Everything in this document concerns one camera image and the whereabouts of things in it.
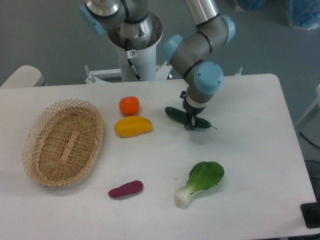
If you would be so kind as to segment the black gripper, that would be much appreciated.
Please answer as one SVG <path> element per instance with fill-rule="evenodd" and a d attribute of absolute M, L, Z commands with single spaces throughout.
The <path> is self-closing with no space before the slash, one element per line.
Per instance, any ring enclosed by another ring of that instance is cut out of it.
<path fill-rule="evenodd" d="M 180 98 L 183 108 L 186 110 L 184 127 L 187 131 L 194 131 L 197 128 L 196 116 L 205 109 L 208 103 L 196 102 L 190 97 L 188 90 L 182 91 Z"/>

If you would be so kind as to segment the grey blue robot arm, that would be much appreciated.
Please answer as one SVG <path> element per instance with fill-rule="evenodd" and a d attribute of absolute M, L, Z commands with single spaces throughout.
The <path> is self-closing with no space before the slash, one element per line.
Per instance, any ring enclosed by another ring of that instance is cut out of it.
<path fill-rule="evenodd" d="M 213 0 L 189 0 L 187 7 L 196 32 L 183 38 L 176 34 L 163 45 L 167 65 L 187 83 L 182 91 L 185 109 L 182 122 L 187 130 L 201 126 L 205 109 L 224 79 L 221 67 L 204 57 L 224 46 L 235 35 L 234 22 L 221 15 Z M 79 11 L 98 35 L 107 34 L 117 48 L 123 82 L 152 81 L 156 68 L 156 45 L 163 35 L 160 19 L 149 11 L 145 0 L 87 0 Z"/>

